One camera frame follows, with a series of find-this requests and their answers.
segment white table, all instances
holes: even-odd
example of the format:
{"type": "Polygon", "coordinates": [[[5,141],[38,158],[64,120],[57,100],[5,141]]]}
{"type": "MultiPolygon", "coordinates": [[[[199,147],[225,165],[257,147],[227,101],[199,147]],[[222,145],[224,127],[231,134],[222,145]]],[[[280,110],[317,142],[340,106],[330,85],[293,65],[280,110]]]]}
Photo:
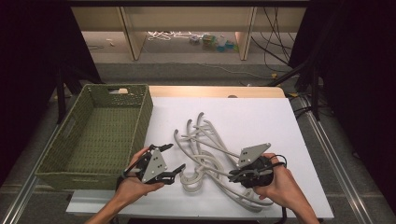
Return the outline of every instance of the white table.
{"type": "MultiPolygon", "coordinates": [[[[153,97],[153,103],[146,146],[175,144],[174,130],[185,133],[187,120],[195,122],[198,114],[204,112],[204,119],[214,124],[227,148],[234,153],[239,154],[244,147],[271,143],[268,151],[288,159],[288,168],[317,216],[333,218],[288,99],[153,97]]],[[[163,156],[169,171],[182,163],[187,165],[186,173],[195,166],[176,144],[163,156]]],[[[223,164],[226,171],[232,169],[226,161],[223,164]]],[[[242,189],[239,184],[228,184],[242,189]]],[[[113,194],[111,190],[76,190],[66,212],[96,213],[113,194]]],[[[124,208],[120,214],[150,218],[263,219],[281,217],[281,208],[274,204],[260,213],[252,213],[226,196],[208,177],[198,192],[188,193],[177,176],[173,185],[151,192],[124,208]]],[[[295,215],[288,211],[288,217],[295,215]]]]}

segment hand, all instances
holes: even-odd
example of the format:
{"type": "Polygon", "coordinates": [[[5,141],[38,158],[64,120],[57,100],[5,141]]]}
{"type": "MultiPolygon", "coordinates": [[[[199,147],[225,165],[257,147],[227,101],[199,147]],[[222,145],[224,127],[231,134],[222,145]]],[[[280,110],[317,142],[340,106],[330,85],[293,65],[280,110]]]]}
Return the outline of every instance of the hand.
{"type": "MultiPolygon", "coordinates": [[[[271,163],[279,162],[274,153],[264,153],[263,156],[272,158],[271,163]]],[[[253,190],[260,195],[259,199],[269,198],[274,203],[292,210],[300,222],[318,223],[314,210],[286,167],[274,167],[273,182],[265,187],[255,187],[253,190]]]]}
{"type": "MultiPolygon", "coordinates": [[[[136,162],[137,159],[139,159],[139,157],[141,157],[148,150],[149,148],[145,147],[136,152],[129,165],[132,165],[134,162],[136,162]]],[[[147,195],[148,193],[160,189],[163,186],[164,183],[143,184],[137,177],[128,177],[120,183],[120,186],[114,195],[114,199],[122,204],[128,205],[130,203],[134,203],[143,195],[147,195]]]]}

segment woven basket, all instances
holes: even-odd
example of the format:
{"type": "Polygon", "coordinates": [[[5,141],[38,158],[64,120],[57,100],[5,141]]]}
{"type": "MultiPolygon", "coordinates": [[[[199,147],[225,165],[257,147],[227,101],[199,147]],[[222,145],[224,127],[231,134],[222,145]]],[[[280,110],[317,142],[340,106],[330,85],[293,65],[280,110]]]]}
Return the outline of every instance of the woven basket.
{"type": "Polygon", "coordinates": [[[86,85],[49,145],[36,176],[55,189],[114,189],[145,143],[147,85],[86,85]]]}

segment person's left hand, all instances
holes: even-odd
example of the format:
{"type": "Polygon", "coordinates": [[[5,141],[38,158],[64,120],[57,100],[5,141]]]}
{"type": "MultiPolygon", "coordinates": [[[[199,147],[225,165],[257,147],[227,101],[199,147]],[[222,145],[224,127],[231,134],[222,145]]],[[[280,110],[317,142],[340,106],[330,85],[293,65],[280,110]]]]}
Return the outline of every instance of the person's left hand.
{"type": "MultiPolygon", "coordinates": [[[[136,152],[129,165],[132,165],[134,162],[136,162],[137,159],[139,159],[139,157],[141,157],[148,150],[149,148],[145,147],[136,152]]],[[[130,203],[134,203],[143,195],[147,195],[148,193],[160,189],[163,186],[164,183],[143,184],[137,177],[128,177],[120,183],[120,186],[114,195],[114,199],[126,206],[130,203]]]]}

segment person's right hand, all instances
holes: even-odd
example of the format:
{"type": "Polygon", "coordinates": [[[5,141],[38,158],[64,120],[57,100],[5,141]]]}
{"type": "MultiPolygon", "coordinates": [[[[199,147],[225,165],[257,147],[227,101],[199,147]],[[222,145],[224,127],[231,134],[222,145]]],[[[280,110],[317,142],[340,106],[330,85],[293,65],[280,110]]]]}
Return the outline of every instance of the person's right hand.
{"type": "MultiPolygon", "coordinates": [[[[263,156],[272,158],[271,163],[279,162],[274,153],[264,153],[263,156]]],[[[274,180],[265,187],[254,187],[260,199],[271,199],[280,206],[287,207],[296,214],[302,223],[318,223],[315,212],[305,198],[303,192],[294,180],[291,171],[279,165],[274,167],[274,180]]]]}

